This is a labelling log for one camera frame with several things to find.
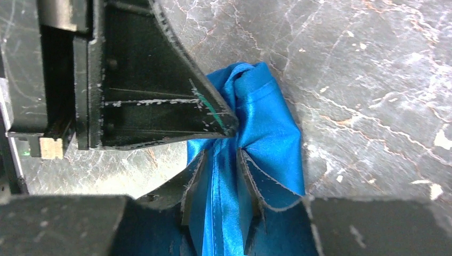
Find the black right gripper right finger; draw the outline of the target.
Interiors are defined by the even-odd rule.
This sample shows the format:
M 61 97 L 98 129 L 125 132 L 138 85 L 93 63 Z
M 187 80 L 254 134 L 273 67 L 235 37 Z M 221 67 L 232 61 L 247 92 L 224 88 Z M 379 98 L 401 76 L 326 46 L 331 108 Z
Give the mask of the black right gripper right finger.
M 245 255 L 451 255 L 451 220 L 427 201 L 300 196 L 237 152 Z

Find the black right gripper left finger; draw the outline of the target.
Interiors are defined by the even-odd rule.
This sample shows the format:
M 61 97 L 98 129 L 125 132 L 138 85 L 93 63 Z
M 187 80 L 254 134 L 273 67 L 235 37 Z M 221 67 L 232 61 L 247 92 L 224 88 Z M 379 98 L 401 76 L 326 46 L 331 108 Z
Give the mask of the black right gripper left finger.
M 207 152 L 139 199 L 14 196 L 1 203 L 1 255 L 201 255 Z

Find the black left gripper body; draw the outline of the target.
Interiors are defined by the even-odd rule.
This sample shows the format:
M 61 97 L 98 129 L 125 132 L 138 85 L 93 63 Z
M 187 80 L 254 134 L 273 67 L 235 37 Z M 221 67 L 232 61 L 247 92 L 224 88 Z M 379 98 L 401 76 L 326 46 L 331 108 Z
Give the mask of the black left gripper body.
M 1 192 L 27 194 L 18 142 L 62 158 L 76 131 L 77 67 L 86 66 L 91 1 L 1 1 Z

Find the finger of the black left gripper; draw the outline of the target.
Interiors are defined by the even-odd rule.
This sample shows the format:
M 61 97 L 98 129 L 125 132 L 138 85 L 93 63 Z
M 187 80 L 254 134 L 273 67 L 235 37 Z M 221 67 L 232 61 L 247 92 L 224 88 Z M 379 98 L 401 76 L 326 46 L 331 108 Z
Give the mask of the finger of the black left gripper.
M 80 150 L 135 150 L 236 134 L 238 120 L 158 1 L 75 1 Z

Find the blue cloth napkin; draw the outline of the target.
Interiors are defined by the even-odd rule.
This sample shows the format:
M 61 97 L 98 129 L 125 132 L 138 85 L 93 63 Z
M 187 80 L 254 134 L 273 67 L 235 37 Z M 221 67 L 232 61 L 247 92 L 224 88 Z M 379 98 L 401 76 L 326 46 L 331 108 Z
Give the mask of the blue cloth napkin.
M 201 255 L 317 255 L 305 194 L 301 131 L 268 66 L 239 62 L 208 76 L 238 117 L 234 137 L 193 139 L 206 154 Z

